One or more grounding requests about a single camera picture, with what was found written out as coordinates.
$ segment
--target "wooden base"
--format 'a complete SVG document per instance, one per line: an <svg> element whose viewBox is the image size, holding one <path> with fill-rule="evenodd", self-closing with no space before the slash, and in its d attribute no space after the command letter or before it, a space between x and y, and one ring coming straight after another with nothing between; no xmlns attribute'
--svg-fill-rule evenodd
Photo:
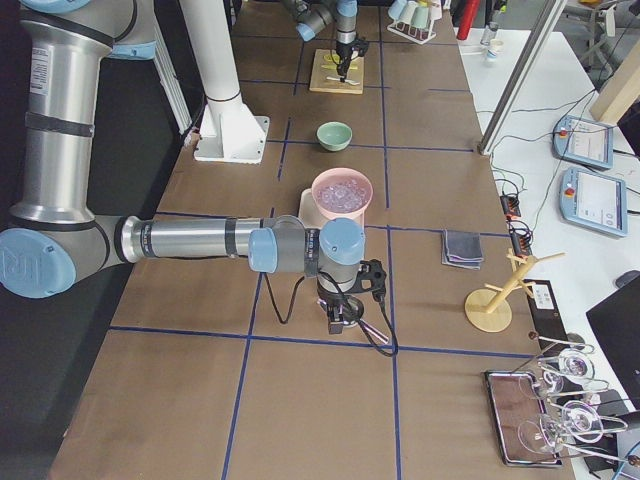
<svg viewBox="0 0 640 480"><path fill-rule="evenodd" d="M474 327L483 332L501 332L511 323L511 307L506 300L499 304L493 313L484 312L486 306L496 295L497 293L493 290L481 288L471 292L464 302L467 318Z"/></svg>
<svg viewBox="0 0 640 480"><path fill-rule="evenodd" d="M336 55L331 50L316 50L313 57L309 90L312 92L355 93L361 95L364 91L364 58L358 57L351 61L347 79L357 83L357 85L351 85L342 83L339 80L327 80L327 77L339 78L336 65L331 59L332 53Z"/></svg>

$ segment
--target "green bowl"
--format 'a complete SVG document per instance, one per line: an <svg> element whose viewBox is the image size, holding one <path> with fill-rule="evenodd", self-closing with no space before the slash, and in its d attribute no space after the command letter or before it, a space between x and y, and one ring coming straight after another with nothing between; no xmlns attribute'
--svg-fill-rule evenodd
<svg viewBox="0 0 640 480"><path fill-rule="evenodd" d="M316 132L320 145L330 152L344 150L351 142L351 128L340 122L328 122L320 125Z"/></svg>

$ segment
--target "blue tablet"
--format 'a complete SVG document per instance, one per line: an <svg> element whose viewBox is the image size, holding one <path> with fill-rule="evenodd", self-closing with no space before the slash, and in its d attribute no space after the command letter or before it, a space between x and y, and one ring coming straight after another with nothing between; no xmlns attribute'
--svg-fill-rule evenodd
<svg viewBox="0 0 640 480"><path fill-rule="evenodd" d="M627 235L624 180L572 167L560 185L560 211L568 221L616 237Z"/></svg>
<svg viewBox="0 0 640 480"><path fill-rule="evenodd" d="M566 115L553 129L553 149L563 160L608 170L613 166L613 128Z"/></svg>

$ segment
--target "metal pole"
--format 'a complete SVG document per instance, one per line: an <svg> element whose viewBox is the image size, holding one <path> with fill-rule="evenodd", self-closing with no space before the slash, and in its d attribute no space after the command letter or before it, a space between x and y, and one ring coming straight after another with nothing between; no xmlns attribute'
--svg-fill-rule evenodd
<svg viewBox="0 0 640 480"><path fill-rule="evenodd" d="M478 151L482 155L490 155L495 148L496 140L502 127L511 113L511 108L520 93L520 89L542 52L544 45L553 32L553 28L564 10L567 0L546 0L535 25L531 29L529 39L522 49L520 58L513 68L513 73L507 82L507 86L496 106L496 111L491 117L487 130L478 145Z"/></svg>

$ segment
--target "blue cable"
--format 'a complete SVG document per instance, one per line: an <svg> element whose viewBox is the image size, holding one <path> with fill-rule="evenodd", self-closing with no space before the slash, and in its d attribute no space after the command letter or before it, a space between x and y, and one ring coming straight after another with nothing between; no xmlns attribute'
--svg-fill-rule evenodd
<svg viewBox="0 0 640 480"><path fill-rule="evenodd" d="M636 448L638 447L640 447L640 442L636 443L633 447L631 447L631 450L627 452L624 458L626 459L626 458L629 458L629 455L633 455ZM620 465L618 465L618 469L616 470L616 473L613 474L613 477L611 477L611 480L616 480L617 478L620 477L620 474L622 473L622 469L624 468L625 465L626 465L625 462L620 462Z"/></svg>

